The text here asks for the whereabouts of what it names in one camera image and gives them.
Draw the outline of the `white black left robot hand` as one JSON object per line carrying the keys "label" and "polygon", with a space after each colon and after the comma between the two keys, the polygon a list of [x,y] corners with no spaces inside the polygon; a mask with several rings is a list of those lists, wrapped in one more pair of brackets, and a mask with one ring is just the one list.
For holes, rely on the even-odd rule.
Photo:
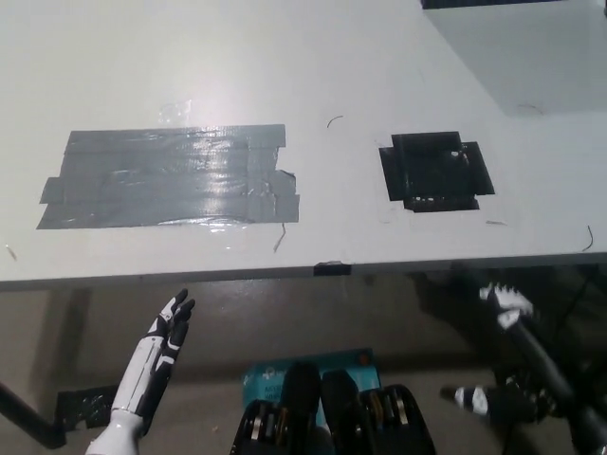
{"label": "white black left robot hand", "polygon": [[139,436],[149,431],[188,333],[194,306],[187,289],[166,303],[139,340],[120,381],[112,409],[139,418]]}

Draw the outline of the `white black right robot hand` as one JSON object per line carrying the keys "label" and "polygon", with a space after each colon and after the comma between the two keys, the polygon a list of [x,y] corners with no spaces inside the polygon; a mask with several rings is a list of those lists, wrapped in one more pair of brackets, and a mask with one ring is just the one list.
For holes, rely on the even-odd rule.
{"label": "white black right robot hand", "polygon": [[494,425],[531,423],[556,415],[578,426],[585,407],[556,358],[532,331],[534,305],[515,288],[499,283],[482,287],[479,301],[490,313],[492,327],[511,341],[524,366],[496,386],[446,386],[440,396]]}

